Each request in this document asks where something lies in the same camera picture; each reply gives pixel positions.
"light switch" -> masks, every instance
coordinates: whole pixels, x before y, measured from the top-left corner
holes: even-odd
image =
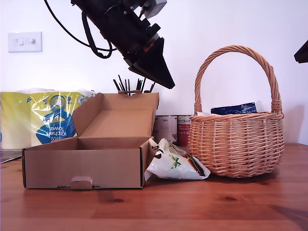
[[[42,32],[8,33],[8,52],[42,52]]]
[[[24,44],[24,39],[23,39],[23,38],[17,39],[17,44],[18,44],[19,46],[22,46],[22,45]]]

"table surface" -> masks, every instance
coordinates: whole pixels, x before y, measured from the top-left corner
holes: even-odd
[[[287,144],[270,174],[151,179],[142,190],[26,190],[1,164],[1,231],[308,230],[308,146]]]

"woven basket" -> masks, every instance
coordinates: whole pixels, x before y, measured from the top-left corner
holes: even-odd
[[[202,112],[200,85],[209,64],[218,56],[239,52],[256,60],[271,89],[271,112],[197,116]],[[189,148],[208,169],[220,176],[251,177],[270,173],[284,151],[282,103],[273,67],[257,52],[228,46],[212,53],[202,64],[195,82],[195,115],[191,117]]]

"cardboard box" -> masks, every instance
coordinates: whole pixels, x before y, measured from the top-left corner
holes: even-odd
[[[78,136],[22,151],[27,189],[142,188],[158,93],[97,94],[73,112]]]

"can label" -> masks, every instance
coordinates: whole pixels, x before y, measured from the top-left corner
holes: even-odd
[[[177,116],[160,116],[155,117],[155,123],[153,127],[154,141],[159,143],[162,138],[165,138],[168,142],[177,144]]]
[[[178,146],[188,146],[189,128],[191,126],[191,120],[189,115],[178,116]]]

